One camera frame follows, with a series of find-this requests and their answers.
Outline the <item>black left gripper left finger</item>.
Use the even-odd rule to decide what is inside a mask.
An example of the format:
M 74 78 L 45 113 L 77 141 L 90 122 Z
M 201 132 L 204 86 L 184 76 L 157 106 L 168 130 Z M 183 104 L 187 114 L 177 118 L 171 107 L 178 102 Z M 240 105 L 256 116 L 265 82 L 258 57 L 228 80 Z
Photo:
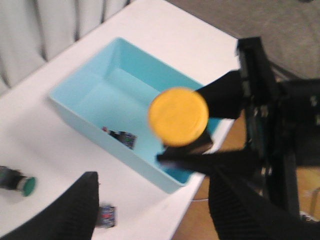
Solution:
M 96 171 L 87 171 L 39 214 L 2 240 L 90 240 L 99 212 Z

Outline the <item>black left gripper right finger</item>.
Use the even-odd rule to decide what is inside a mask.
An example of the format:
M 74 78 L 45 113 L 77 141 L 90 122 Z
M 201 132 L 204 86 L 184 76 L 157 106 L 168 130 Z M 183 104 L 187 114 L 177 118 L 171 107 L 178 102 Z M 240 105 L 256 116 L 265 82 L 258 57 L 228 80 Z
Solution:
M 318 240 L 319 222 L 292 216 L 219 167 L 210 174 L 209 210 L 221 240 Z

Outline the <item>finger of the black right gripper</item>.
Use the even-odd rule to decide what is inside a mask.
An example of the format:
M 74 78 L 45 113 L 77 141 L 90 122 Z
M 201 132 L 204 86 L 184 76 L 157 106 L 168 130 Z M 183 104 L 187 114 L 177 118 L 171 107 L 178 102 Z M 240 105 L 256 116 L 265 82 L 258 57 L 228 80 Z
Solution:
M 237 119 L 243 107 L 244 89 L 239 70 L 232 70 L 196 90 L 205 100 L 210 118 Z
M 237 175 L 252 175 L 260 168 L 260 158 L 249 148 L 211 154 L 159 154 L 157 161 L 174 169 L 185 169 L 209 175 L 217 168 Z

